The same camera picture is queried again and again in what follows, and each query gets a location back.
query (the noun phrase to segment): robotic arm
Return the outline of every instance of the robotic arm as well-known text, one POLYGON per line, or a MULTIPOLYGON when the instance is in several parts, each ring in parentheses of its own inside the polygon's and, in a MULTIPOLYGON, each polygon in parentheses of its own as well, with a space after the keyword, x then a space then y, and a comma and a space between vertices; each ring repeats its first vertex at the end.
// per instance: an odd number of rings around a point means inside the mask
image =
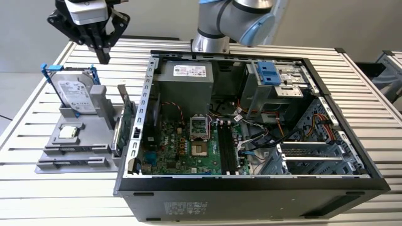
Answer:
POLYGON ((49 24, 79 45, 96 53, 99 63, 108 64, 109 49, 128 26, 130 16, 113 5, 128 0, 55 0, 56 10, 48 16, 49 24), (105 24, 112 19, 113 31, 107 34, 105 24))
MULTIPOLYGON (((109 49, 130 23, 130 16, 113 9, 128 0, 55 0, 56 10, 48 22, 79 45, 96 53, 99 63, 108 64, 109 49), (115 30, 107 34, 112 19, 115 30)), ((262 43, 274 26, 270 13, 274 0, 199 0, 199 27, 194 52, 228 53, 230 38, 246 46, 262 43)))

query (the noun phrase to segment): green circuit board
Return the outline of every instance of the green circuit board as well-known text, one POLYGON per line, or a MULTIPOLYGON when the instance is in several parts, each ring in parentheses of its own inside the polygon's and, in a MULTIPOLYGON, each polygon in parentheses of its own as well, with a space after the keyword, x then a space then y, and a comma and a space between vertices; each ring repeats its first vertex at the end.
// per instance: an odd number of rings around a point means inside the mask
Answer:
MULTIPOLYGON (((158 151, 144 154, 142 173, 151 175, 222 175, 220 153, 218 143, 216 123, 211 124, 211 137, 207 142, 191 141, 190 126, 178 128, 180 124, 164 121, 160 130, 160 144, 158 151), (202 144, 203 149, 198 152, 195 147, 202 144)), ((242 136, 240 125, 232 126, 234 144, 242 136)), ((239 174, 248 174, 247 160, 239 174)))

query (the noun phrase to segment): slotted aluminum surface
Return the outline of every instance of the slotted aluminum surface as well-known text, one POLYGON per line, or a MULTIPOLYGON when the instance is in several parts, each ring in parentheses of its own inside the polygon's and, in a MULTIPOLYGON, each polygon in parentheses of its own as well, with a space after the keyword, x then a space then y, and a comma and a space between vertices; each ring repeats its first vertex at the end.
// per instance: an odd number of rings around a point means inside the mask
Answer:
POLYGON ((402 52, 393 51, 393 54, 395 54, 395 58, 402 62, 402 52))
MULTIPOLYGON (((139 100, 150 50, 188 51, 187 41, 122 39, 111 51, 109 65, 97 65, 95 53, 69 43, 56 64, 95 64, 107 97, 122 103, 116 85, 126 84, 139 100)), ((247 224, 319 224, 329 226, 402 225, 402 125, 401 115, 383 101, 347 55, 331 48, 231 46, 234 54, 307 57, 326 83, 361 142, 385 175, 391 191, 327 220, 254 221, 247 224)), ((44 80, 0 137, 0 219, 4 225, 132 225, 136 219, 122 198, 112 197, 116 173, 35 174, 35 163, 59 119, 59 99, 44 80)), ((194 222, 232 225, 234 222, 194 222)))

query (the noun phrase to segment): hard drive label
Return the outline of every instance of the hard drive label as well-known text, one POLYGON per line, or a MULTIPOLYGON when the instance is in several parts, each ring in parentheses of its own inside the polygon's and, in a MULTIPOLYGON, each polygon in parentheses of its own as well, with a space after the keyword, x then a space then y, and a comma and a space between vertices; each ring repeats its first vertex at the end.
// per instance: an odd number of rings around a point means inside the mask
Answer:
POLYGON ((85 85, 79 81, 59 81, 59 87, 68 105, 79 113, 95 113, 95 107, 85 85))

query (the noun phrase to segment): ram slot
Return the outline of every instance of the ram slot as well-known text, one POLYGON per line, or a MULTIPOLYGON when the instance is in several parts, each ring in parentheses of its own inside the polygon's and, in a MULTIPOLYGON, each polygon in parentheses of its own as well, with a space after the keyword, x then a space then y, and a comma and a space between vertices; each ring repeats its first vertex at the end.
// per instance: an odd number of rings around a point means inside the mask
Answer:
POLYGON ((220 152, 220 164, 222 164, 222 174, 230 172, 231 175, 238 171, 236 160, 235 160, 235 150, 232 144, 232 132, 231 126, 223 124, 218 126, 218 141, 219 141, 219 152, 220 152))

